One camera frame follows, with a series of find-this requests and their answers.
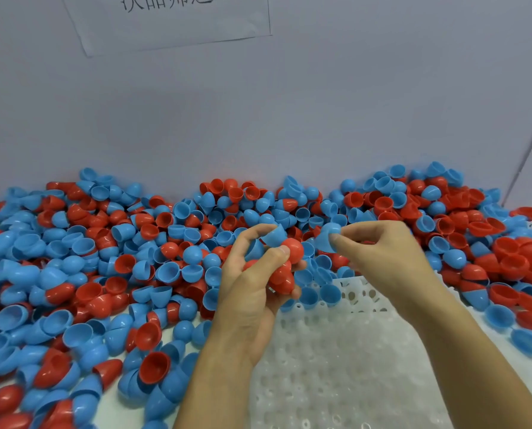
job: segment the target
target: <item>person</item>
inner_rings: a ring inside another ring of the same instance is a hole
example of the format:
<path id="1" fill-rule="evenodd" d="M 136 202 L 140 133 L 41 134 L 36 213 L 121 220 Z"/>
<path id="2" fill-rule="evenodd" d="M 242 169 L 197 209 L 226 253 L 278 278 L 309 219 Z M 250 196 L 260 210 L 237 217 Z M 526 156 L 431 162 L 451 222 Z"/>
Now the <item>person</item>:
<path id="1" fill-rule="evenodd" d="M 245 427 L 252 369 L 268 345 L 278 309 L 289 297 L 300 296 L 298 287 L 290 296 L 267 287 L 270 275 L 288 259 L 284 246 L 268 249 L 242 271 L 250 242 L 274 228 L 260 224 L 245 230 L 232 247 L 222 268 L 212 329 L 174 429 Z M 355 223 L 330 241 L 418 332 L 456 429 L 532 429 L 532 394 L 435 276 L 404 223 Z M 303 261 L 297 265 L 304 267 Z"/>

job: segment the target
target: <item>white paper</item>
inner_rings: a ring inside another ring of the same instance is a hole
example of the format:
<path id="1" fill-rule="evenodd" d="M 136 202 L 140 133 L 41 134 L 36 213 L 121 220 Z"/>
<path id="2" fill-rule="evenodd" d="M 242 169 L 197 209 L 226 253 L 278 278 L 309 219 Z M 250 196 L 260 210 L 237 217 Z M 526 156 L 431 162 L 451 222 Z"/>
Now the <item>white paper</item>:
<path id="1" fill-rule="evenodd" d="M 63 0 L 88 57 L 270 34 L 268 0 Z"/>

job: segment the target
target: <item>person's right hand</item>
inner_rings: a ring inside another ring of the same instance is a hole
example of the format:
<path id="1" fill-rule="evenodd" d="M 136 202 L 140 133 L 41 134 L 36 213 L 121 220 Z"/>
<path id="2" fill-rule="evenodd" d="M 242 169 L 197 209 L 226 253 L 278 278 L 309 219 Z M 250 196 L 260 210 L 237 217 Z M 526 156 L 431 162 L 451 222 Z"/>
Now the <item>person's right hand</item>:
<path id="1" fill-rule="evenodd" d="M 429 266 L 423 250 L 400 221 L 365 221 L 345 226 L 329 238 L 408 322 L 432 306 L 458 304 Z M 374 245 L 361 244 L 364 241 Z"/>

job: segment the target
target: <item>person's left hand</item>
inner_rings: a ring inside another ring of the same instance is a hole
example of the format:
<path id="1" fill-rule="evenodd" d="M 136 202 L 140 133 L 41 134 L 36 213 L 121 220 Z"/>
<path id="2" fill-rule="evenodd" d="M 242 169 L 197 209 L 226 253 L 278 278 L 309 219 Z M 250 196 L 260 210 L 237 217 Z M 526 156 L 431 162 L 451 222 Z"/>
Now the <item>person's left hand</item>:
<path id="1" fill-rule="evenodd" d="M 298 286 L 294 286 L 291 295 L 280 295 L 267 286 L 272 273 L 288 260 L 290 251 L 284 245 L 268 249 L 253 266 L 242 271 L 250 243 L 275 228 L 274 224 L 258 224 L 236 238 L 222 266 L 218 309 L 210 334 L 213 340 L 247 355 L 252 366 L 258 363 L 270 342 L 280 306 L 301 296 Z M 306 262 L 300 260 L 293 269 L 305 267 Z"/>

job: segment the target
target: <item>forearm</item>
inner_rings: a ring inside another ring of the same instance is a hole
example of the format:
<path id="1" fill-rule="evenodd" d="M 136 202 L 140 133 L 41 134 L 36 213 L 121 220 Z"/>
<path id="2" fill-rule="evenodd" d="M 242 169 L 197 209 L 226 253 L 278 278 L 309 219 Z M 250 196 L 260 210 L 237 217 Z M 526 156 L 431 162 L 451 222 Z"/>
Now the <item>forearm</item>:
<path id="1" fill-rule="evenodd" d="M 460 304 L 414 323 L 456 429 L 532 428 L 532 394 Z"/>
<path id="2" fill-rule="evenodd" d="M 209 341 L 198 357 L 174 429 L 243 429 L 252 365 L 242 353 Z"/>

